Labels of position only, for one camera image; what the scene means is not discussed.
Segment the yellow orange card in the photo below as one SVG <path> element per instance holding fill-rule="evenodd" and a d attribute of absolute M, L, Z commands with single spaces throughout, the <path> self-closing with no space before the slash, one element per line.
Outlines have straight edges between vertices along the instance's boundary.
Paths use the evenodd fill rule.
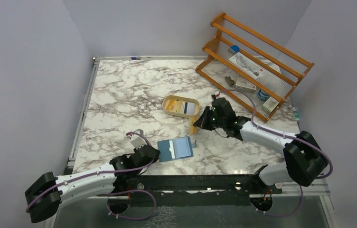
<path fill-rule="evenodd" d="M 197 128 L 194 126 L 194 123 L 197 120 L 197 116 L 192 116 L 188 120 L 188 134 L 189 135 L 194 135 L 197 132 Z"/>
<path fill-rule="evenodd" d="M 166 110 L 169 112 L 182 113 L 183 102 L 177 99 L 168 100 Z"/>

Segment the light blue striped card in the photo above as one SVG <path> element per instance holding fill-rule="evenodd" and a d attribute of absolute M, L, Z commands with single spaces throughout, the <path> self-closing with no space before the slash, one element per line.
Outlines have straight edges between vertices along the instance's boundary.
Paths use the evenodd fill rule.
<path fill-rule="evenodd" d="M 193 102 L 183 102 L 181 112 L 183 114 L 194 115 L 196 104 Z"/>

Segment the blue leather card holder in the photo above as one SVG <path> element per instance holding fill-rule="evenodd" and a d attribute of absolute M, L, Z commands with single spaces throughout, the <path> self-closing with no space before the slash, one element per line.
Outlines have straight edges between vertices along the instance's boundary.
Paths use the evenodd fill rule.
<path fill-rule="evenodd" d="M 197 141 L 192 142 L 189 136 L 158 141 L 159 161 L 169 162 L 193 157 L 193 149 L 196 146 Z"/>

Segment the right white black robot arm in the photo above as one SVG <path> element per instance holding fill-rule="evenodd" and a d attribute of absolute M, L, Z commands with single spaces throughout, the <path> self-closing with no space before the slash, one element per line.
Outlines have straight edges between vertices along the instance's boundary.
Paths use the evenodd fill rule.
<path fill-rule="evenodd" d="M 193 126 L 209 131 L 221 128 L 228 137 L 257 143 L 284 157 L 284 162 L 265 165 L 254 173 L 251 187 L 257 193 L 263 193 L 280 182 L 293 181 L 308 187 L 331 165 L 329 158 L 323 154 L 309 132 L 281 133 L 257 125 L 252 118 L 236 115 L 230 103 L 223 97 L 213 100 Z"/>

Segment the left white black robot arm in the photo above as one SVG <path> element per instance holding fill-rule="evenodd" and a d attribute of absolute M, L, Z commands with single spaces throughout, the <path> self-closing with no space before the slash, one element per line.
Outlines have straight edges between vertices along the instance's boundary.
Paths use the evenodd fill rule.
<path fill-rule="evenodd" d="M 42 174 L 26 191 L 26 212 L 32 223 L 44 221 L 71 203 L 97 195 L 128 194 L 128 181 L 155 163 L 160 151 L 145 145 L 97 168 L 69 175 Z"/>

